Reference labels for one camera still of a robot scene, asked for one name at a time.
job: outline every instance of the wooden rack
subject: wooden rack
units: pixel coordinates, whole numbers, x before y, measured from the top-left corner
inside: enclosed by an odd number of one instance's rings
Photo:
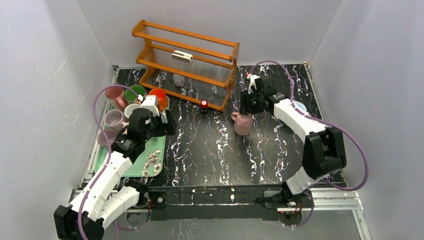
[[[144,39],[144,48],[138,54],[136,62],[147,66],[147,70],[139,84],[150,89],[156,86],[149,84],[148,79],[156,69],[202,81],[226,89],[222,105],[209,104],[210,108],[224,111],[233,90],[239,43],[193,33],[169,26],[141,20],[133,29],[132,35]],[[171,57],[175,51],[183,51],[193,55],[190,63]],[[178,92],[164,89],[166,94],[196,104],[201,100]]]

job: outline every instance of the orange mug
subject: orange mug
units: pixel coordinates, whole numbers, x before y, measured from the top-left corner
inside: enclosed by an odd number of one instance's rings
[[[162,88],[155,88],[152,89],[148,94],[155,95],[157,97],[157,108],[159,109],[159,111],[167,109],[168,98],[165,90],[163,90]]]

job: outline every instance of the green tray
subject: green tray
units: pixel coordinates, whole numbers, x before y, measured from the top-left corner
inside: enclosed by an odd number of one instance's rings
[[[166,136],[152,137],[147,141],[145,150],[134,164],[122,175],[123,177],[154,177],[164,167],[164,149]],[[95,161],[94,172],[96,173],[102,163],[106,160],[108,149],[99,147]]]

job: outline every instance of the mug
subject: mug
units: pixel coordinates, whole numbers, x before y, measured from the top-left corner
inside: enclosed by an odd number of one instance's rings
[[[183,87],[184,84],[186,83],[185,77],[184,76],[181,76],[181,75],[178,75],[176,73],[174,73],[174,75],[172,76],[172,79],[173,79],[173,83],[177,87]]]
[[[110,144],[113,144],[115,142],[115,139],[117,138],[117,131],[108,128],[105,129],[104,132],[106,133],[107,139],[105,139],[105,136],[103,136],[103,133],[100,132],[97,136],[97,143],[102,146],[102,147],[107,147],[108,146],[108,140]]]
[[[118,109],[108,111],[104,115],[103,122],[108,129],[113,129],[116,132],[119,132],[127,124],[124,114]]]
[[[131,114],[133,113],[134,109],[141,109],[141,108],[142,108],[142,106],[141,106],[140,104],[138,104],[138,103],[133,103],[133,104],[128,105],[128,106],[125,108],[125,110],[123,111],[123,114],[125,115],[125,118],[126,118],[127,120],[130,120],[130,116],[131,116]]]
[[[239,112],[231,113],[231,119],[234,121],[234,132],[238,135],[246,136],[251,132],[253,125],[253,115],[242,115]]]
[[[157,108],[159,111],[163,111],[168,107],[167,93],[162,88],[154,88],[148,94],[157,97]]]
[[[143,96],[143,100],[146,98],[146,89],[140,85],[130,86],[130,89],[134,90],[138,95]],[[125,90],[125,99],[128,104],[139,104],[140,102],[137,100],[137,96],[130,90]]]
[[[115,109],[123,111],[128,105],[127,100],[125,99],[124,90],[120,86],[108,88],[104,94]]]

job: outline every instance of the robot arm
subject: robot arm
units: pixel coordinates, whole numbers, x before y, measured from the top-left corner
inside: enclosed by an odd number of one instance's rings
[[[334,127],[304,117],[293,107],[289,98],[277,92],[271,76],[247,76],[249,88],[241,95],[240,113],[257,114],[263,111],[282,120],[304,143],[302,167],[283,182],[281,193],[260,197],[258,202],[287,204],[304,197],[303,192],[328,175],[346,167],[343,135]]]
[[[128,181],[116,195],[110,199],[108,197],[118,180],[145,150],[147,141],[152,137],[175,135],[177,123],[171,111],[159,112],[157,101],[156,96],[147,96],[141,108],[132,112],[129,125],[118,133],[111,146],[109,164],[89,190],[82,209],[82,225],[90,240],[101,240],[105,229],[128,208],[147,203],[144,196],[144,193],[148,192],[147,186],[135,180]],[[87,186],[92,185],[99,172]],[[82,239],[77,216],[86,190],[88,189],[84,189],[66,207],[60,205],[54,212],[56,231],[60,239]]]

